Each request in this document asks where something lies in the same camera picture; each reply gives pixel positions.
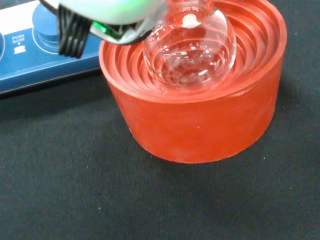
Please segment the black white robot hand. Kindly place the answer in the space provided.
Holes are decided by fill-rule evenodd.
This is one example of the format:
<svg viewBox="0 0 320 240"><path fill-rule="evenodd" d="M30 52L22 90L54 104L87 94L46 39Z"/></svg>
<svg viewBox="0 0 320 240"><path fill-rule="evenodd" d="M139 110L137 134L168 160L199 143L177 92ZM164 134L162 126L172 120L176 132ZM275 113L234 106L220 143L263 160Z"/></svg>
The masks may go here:
<svg viewBox="0 0 320 240"><path fill-rule="evenodd" d="M164 18L164 0L42 0L56 16L58 53L79 59L90 34L111 44L143 42Z"/></svg>

